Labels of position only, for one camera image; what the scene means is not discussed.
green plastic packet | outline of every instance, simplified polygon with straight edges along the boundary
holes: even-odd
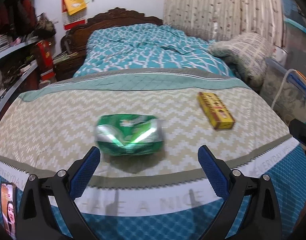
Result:
[[[95,139],[104,154],[152,154],[163,146],[162,121],[153,115],[103,115],[95,127]]]

metal pivot bolt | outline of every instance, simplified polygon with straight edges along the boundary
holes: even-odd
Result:
[[[268,176],[267,174],[264,174],[264,175],[263,175],[263,179],[265,179],[265,180],[270,180],[270,176]]]
[[[33,175],[30,175],[30,176],[29,176],[29,181],[35,180],[35,177],[36,177],[36,176],[35,176],[34,174],[33,174]]]
[[[59,176],[59,177],[63,177],[65,174],[66,174],[66,171],[65,171],[65,170],[60,170],[60,171],[58,171],[58,176]]]
[[[233,170],[232,173],[233,173],[233,175],[236,176],[236,177],[240,176],[240,171],[239,171],[239,170]]]

teal patterned blanket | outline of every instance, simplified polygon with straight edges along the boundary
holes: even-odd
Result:
[[[84,64],[74,77],[132,68],[198,68],[234,77],[219,58],[207,52],[210,43],[188,37],[168,25],[137,24],[94,31]]]

shelf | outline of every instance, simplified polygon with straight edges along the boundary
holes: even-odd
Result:
[[[31,62],[31,68],[25,72],[18,81],[7,91],[7,93],[4,95],[4,97],[0,101],[0,112],[4,105],[7,103],[7,101],[10,99],[12,94],[15,92],[15,90],[19,87],[19,85],[32,73],[33,70],[35,70],[38,67],[38,64],[36,60]]]
[[[30,44],[32,44],[32,43],[38,42],[38,40],[39,40],[39,39],[35,38],[35,39],[31,39],[31,40],[29,40],[29,41],[20,43],[20,44],[18,44],[18,45],[15,45],[15,46],[13,46],[13,47],[10,47],[10,48],[8,48],[8,49],[6,49],[6,50],[0,52],[0,59],[3,58],[3,57],[5,57],[5,56],[7,56],[7,55],[9,55],[9,54],[12,53],[12,52],[18,50],[18,49],[21,49],[21,48],[23,48],[23,47],[26,47],[26,46],[28,46],[28,45],[30,45]]]

phone screen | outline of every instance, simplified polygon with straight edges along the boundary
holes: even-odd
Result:
[[[13,240],[16,240],[16,189],[17,187],[12,183],[1,183],[1,210],[4,228]]]

